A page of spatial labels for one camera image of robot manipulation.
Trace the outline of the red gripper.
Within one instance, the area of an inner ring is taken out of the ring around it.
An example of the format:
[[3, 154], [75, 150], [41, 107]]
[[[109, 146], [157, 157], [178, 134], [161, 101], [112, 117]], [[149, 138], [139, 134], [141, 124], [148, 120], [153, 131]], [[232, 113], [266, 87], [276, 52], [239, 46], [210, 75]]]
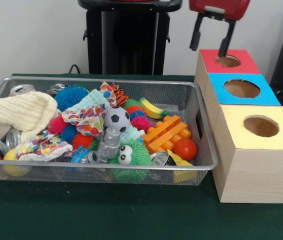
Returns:
[[229, 45], [233, 36], [236, 21], [239, 21], [245, 14], [250, 0], [190, 0], [189, 9], [197, 12], [197, 19], [195, 21], [189, 48], [192, 51], [198, 49], [201, 32], [200, 27], [204, 16], [211, 18], [217, 17], [218, 20], [227, 19], [229, 27], [226, 37], [223, 38], [218, 57], [222, 58], [227, 55]]

